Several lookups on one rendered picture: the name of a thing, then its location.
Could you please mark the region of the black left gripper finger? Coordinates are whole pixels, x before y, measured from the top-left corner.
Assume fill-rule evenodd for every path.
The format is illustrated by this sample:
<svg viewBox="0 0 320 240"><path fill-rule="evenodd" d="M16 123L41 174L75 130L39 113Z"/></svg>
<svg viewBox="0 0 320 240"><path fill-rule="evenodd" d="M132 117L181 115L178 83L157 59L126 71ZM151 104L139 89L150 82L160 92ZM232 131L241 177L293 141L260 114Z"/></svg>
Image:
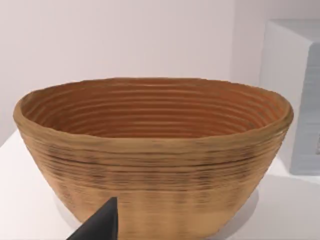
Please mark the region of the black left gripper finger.
<svg viewBox="0 0 320 240"><path fill-rule="evenodd" d="M118 200L111 197L66 240L118 240Z"/></svg>

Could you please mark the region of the brown woven basket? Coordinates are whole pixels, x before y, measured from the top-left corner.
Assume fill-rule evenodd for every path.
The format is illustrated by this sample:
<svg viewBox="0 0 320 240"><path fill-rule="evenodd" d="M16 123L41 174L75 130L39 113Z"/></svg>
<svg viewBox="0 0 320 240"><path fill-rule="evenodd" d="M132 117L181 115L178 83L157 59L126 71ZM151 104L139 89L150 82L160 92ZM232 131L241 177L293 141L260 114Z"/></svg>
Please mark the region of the brown woven basket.
<svg viewBox="0 0 320 240"><path fill-rule="evenodd" d="M32 91L13 119L79 222L117 197L119 240L202 240L231 220L294 111L263 88L201 78L107 78Z"/></svg>

